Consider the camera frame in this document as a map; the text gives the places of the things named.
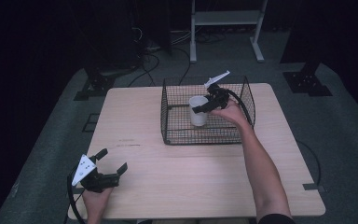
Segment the gray carpet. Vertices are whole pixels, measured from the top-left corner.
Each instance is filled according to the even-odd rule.
[[[326,213],[321,217],[295,217],[296,223],[358,223],[358,104],[344,88],[339,76],[321,65],[316,75],[333,93],[327,97],[309,97],[292,93],[282,72],[299,71],[302,63],[279,64],[288,33],[262,33],[260,48],[266,58],[257,63],[249,42],[250,34],[231,34],[211,45],[197,45],[198,62],[191,64],[187,77],[214,77],[226,70],[246,75],[251,83],[265,82],[272,86],[295,138],[305,143],[321,164],[321,193]],[[175,46],[188,52],[189,45]],[[178,49],[172,55],[155,53],[158,67],[150,72],[154,84],[162,85],[165,77],[181,77],[189,63]],[[156,64],[154,57],[145,57],[145,68]],[[119,77],[115,87],[127,87],[144,71]],[[0,211],[0,223],[63,223],[68,209],[66,176],[81,154],[86,153],[92,133],[82,129],[90,113],[99,113],[103,97],[74,101],[87,76],[83,70],[74,74],[62,93],[40,134],[28,161],[7,196]],[[142,76],[132,86],[153,86],[149,76]],[[300,150],[316,181],[317,160],[301,143]],[[107,221],[103,223],[133,223]]]

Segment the paper cup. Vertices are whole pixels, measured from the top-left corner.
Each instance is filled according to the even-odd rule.
[[[199,106],[199,105],[205,105],[208,103],[208,99],[205,98],[205,96],[193,96],[188,101],[190,105],[190,120],[191,124],[194,126],[202,126],[206,124],[206,120],[208,118],[207,113],[200,112],[198,114],[194,113],[193,107]]]

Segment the cable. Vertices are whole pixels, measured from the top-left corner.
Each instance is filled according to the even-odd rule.
[[[202,29],[202,26],[200,26],[199,28],[197,28],[196,30],[196,34]],[[191,37],[191,32],[190,31],[171,31],[171,34],[174,34],[174,33],[182,33],[182,32],[185,32],[186,34],[181,36],[181,37],[178,37],[177,39],[174,39],[173,41],[171,41],[171,45],[174,46],[174,45],[177,45],[177,44],[180,44],[186,40],[188,40],[190,37]],[[161,47],[155,47],[155,48],[146,48],[145,50],[147,50],[148,52],[157,52],[159,50],[161,50]]]
[[[75,203],[77,203],[77,200],[79,200],[80,199],[80,197],[83,195],[83,192],[85,191],[85,189],[83,189],[82,191],[81,191],[81,193],[79,194],[79,196],[76,198],[76,200],[75,200]],[[68,222],[68,214],[65,214],[65,218],[63,219],[63,224],[66,224]]]
[[[155,57],[155,58],[159,61],[159,58],[158,58],[157,56],[155,56],[155,55],[150,54],[150,55],[148,55],[148,56],[153,56],[153,57]],[[150,80],[152,80],[151,83],[153,83],[153,85],[156,86],[156,83],[154,82],[152,76],[150,75],[150,71],[147,71],[147,70],[145,69],[145,64],[144,64],[144,63],[142,63],[142,68],[143,68],[144,71],[149,75]]]
[[[226,35],[224,33],[221,34],[223,37],[219,37],[217,35],[210,35],[210,34],[200,34],[200,35],[197,35],[197,43],[199,44],[203,44],[203,45],[210,45],[210,44],[214,44],[214,43],[217,43],[217,42],[220,42],[222,40],[225,40],[226,39]],[[201,41],[200,40],[200,36],[201,37],[204,37],[205,40]]]
[[[182,77],[181,77],[180,80],[179,80],[178,86],[180,86],[180,85],[182,84],[183,79],[185,79],[185,76],[187,75],[188,70],[190,70],[190,65],[191,65],[190,55],[188,55],[188,53],[187,53],[186,51],[182,50],[182,49],[179,49],[179,48],[173,48],[173,49],[177,49],[177,50],[182,51],[182,52],[187,56],[187,58],[188,58],[188,67],[187,67],[185,73],[182,75]]]
[[[301,141],[299,141],[299,140],[297,140],[297,139],[296,139],[296,141],[297,141],[299,144],[301,144],[301,145],[303,145],[304,147],[306,147],[306,148],[310,151],[310,153],[312,154],[312,156],[315,158],[316,163],[317,163],[317,165],[318,165],[318,178],[317,178],[317,180],[316,180],[316,185],[319,186],[320,183],[321,183],[321,178],[322,178],[322,169],[321,169],[321,163],[319,162],[319,159],[318,159],[318,157],[316,156],[316,153],[315,153],[312,149],[310,149],[310,147],[307,146],[307,144],[305,144],[305,143],[303,143],[303,142],[301,142]]]
[[[149,56],[152,56],[152,57],[154,57],[154,58],[156,58],[157,59],[157,63],[156,63],[156,65],[154,66],[154,67],[152,67],[152,69],[150,69],[150,70],[145,70],[145,72],[144,73],[142,73],[141,75],[139,75],[138,77],[136,77],[132,82],[130,82],[130,84],[127,86],[127,87],[130,87],[131,85],[132,85],[132,83],[134,83],[138,78],[140,78],[140,77],[142,77],[142,76],[144,76],[144,75],[146,75],[146,74],[149,74],[149,72],[151,72],[151,71],[153,71],[155,68],[157,68],[157,66],[159,65],[159,58],[157,57],[157,56],[155,56],[155,55],[153,55],[153,54],[148,54]]]
[[[242,99],[237,95],[235,94],[234,91],[231,91],[231,90],[227,90],[228,93],[232,96],[234,96],[234,98],[238,101],[238,103],[240,104],[240,106],[242,107],[242,110],[243,112],[245,112],[245,116],[246,118],[248,119],[248,122],[251,124],[252,127],[255,126],[254,122],[252,121],[251,119],[251,116],[249,115],[249,112],[248,110],[246,109],[246,105],[243,103]]]
[[[77,211],[77,208],[76,208],[76,202],[77,202],[77,199],[75,201],[74,199],[74,193],[72,192],[72,175],[74,173],[74,171],[76,170],[77,168],[77,165],[72,169],[71,173],[69,173],[69,175],[67,176],[66,178],[66,188],[67,188],[67,191],[68,191],[68,198],[69,198],[69,204],[70,206],[72,207],[72,210],[74,211],[74,214],[75,214],[75,217],[77,218],[77,220],[81,223],[81,224],[86,224],[83,220],[83,218],[81,217],[81,215],[79,214],[79,212]]]
[[[132,30],[137,30],[137,31],[139,31],[139,38],[138,38],[138,40],[134,40],[135,42],[138,43],[138,41],[140,41],[140,40],[142,39],[142,37],[144,36],[144,33],[143,33],[142,30],[139,29],[138,27],[132,27]]]

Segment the forearm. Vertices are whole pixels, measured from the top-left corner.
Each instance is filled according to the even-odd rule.
[[[257,219],[280,213],[290,216],[287,197],[278,170],[246,120],[236,124],[243,146],[246,172],[252,186]]]
[[[101,223],[101,216],[95,216],[95,215],[90,215],[87,218],[87,224],[100,224]]]

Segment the wire basket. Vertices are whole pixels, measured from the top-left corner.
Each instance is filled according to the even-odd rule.
[[[237,128],[230,122],[211,114],[203,126],[190,122],[188,100],[195,95],[207,95],[203,85],[208,77],[165,78],[161,97],[161,133],[164,143],[172,146],[238,144],[241,142]],[[243,101],[255,125],[255,102],[246,76],[227,76],[219,80],[221,88],[234,91]]]

